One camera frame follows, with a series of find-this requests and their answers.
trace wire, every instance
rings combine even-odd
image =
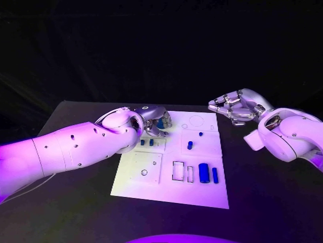
[[[26,192],[20,193],[18,195],[13,196],[10,199],[7,199],[6,201],[1,202],[6,203],[7,201],[10,201],[11,199],[14,199],[16,197],[21,196],[23,194],[26,194],[27,192],[30,192],[31,190],[34,190],[37,187],[40,187],[47,181],[49,179],[55,176],[55,174],[50,175],[50,177],[37,185],[34,186],[30,190],[27,190]]]

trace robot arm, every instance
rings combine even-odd
[[[217,97],[209,109],[230,118],[235,126],[249,120],[258,122],[256,130],[243,137],[252,150],[265,147],[285,162],[300,157],[323,172],[323,122],[312,115],[288,108],[274,109],[249,89]]]
[[[155,127],[157,121],[164,127],[171,126],[164,107],[142,107],[135,111],[124,107],[101,116],[95,123],[72,125],[37,138],[0,146],[0,203],[37,179],[128,152],[142,130],[154,136],[165,136]]]

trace white board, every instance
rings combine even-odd
[[[168,136],[154,138],[142,133],[144,145],[138,143],[121,155],[111,195],[227,209],[216,114],[183,111],[168,113],[171,128],[164,129]],[[199,182],[200,163],[209,165],[210,183],[206,184]],[[217,184],[213,183],[212,168],[217,169]],[[173,171],[177,178],[181,178],[181,169],[183,180],[173,180]],[[187,182],[189,171],[191,183]]]

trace circular cutout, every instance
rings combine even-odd
[[[202,124],[203,124],[203,118],[197,115],[193,115],[190,118],[189,118],[189,122],[190,124],[194,126],[194,127],[199,127]]]

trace gray table surface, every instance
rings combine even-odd
[[[109,110],[138,104],[62,102],[39,133],[93,122]],[[164,105],[209,112],[206,106]],[[0,206],[0,242],[125,242],[168,233],[238,242],[323,242],[323,173],[297,159],[252,151],[236,128],[217,115],[229,209],[109,196],[119,161],[115,154],[59,173],[36,190]]]

